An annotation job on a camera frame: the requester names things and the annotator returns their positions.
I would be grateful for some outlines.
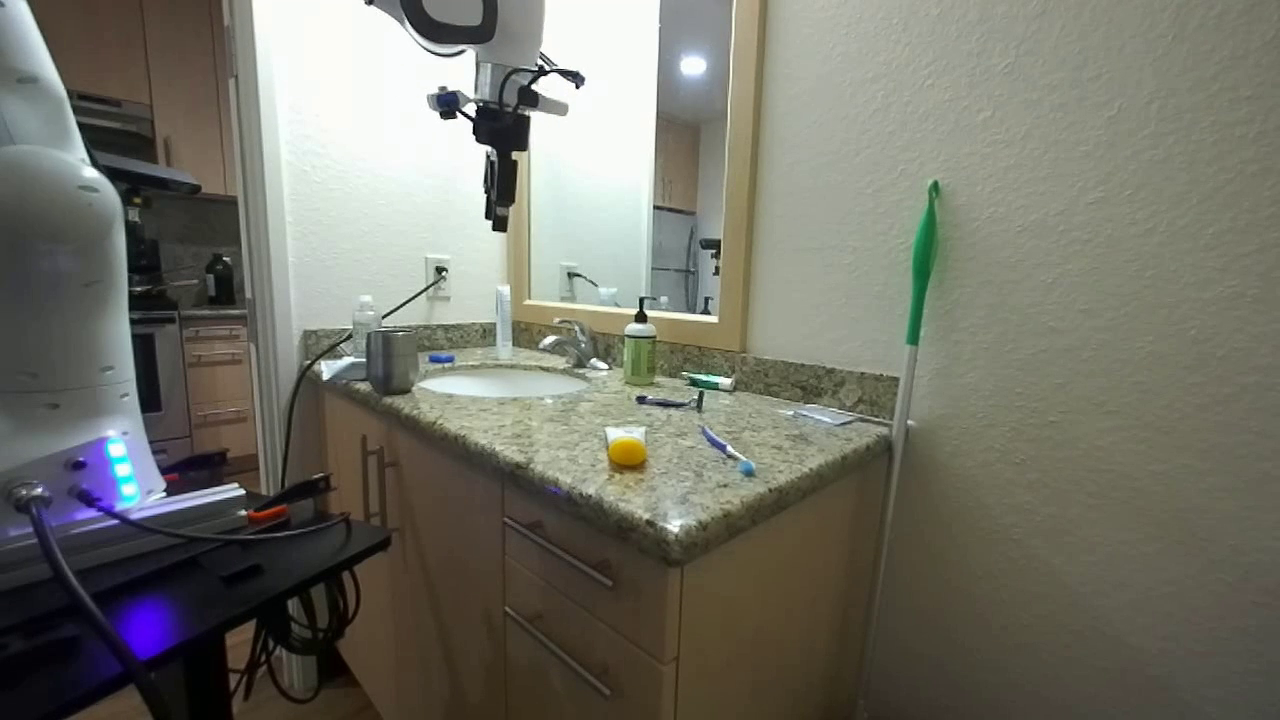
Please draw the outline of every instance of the wooden cabinet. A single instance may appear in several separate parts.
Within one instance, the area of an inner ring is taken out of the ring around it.
[[[343,658],[379,716],[850,716],[883,461],[658,563],[323,393],[337,509],[393,527]]]
[[[248,322],[182,322],[191,453],[254,464]]]
[[[698,184],[695,168],[698,168],[698,127],[658,115],[650,203],[695,212],[695,184]]]
[[[149,106],[155,158],[233,197],[221,0],[30,0],[70,92]]]
[[[340,643],[369,701],[385,720],[498,716],[498,486],[337,397],[323,435],[337,509],[393,531]]]

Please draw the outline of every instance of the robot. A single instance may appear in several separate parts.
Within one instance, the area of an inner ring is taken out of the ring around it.
[[[432,109],[473,119],[488,150],[482,222],[508,230],[527,111],[565,111],[531,83],[578,83],[578,72],[538,56],[544,4],[369,4],[418,45],[476,50],[476,98],[438,87]],[[11,509],[22,493],[51,498],[49,519],[78,563],[145,553],[145,540],[67,502],[67,487],[188,531],[237,526],[242,493],[233,486],[163,498],[135,399],[125,209],[84,152],[27,0],[0,0],[0,330],[0,591],[41,575],[27,519]]]

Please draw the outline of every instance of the sink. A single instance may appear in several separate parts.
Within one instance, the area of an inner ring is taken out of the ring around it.
[[[438,377],[418,381],[416,387],[445,397],[573,397],[590,387],[590,381],[556,367],[476,364],[446,367]]]

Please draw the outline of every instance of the green handle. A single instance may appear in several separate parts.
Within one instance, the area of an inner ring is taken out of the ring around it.
[[[918,216],[915,250],[913,250],[913,317],[907,317],[907,346],[918,347],[922,331],[922,300],[929,300],[929,275],[932,275],[932,253],[935,253],[935,200],[945,197],[945,184],[929,184],[929,203]]]

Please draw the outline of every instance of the blue toothbrush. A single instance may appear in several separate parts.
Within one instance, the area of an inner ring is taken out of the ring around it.
[[[721,456],[735,461],[735,471],[741,471],[741,478],[757,478],[757,461],[752,461],[752,456],[742,456],[741,448],[733,448],[725,435],[717,435],[717,433],[708,433],[708,428],[698,428],[698,433],[702,433],[702,439],[708,439]]]

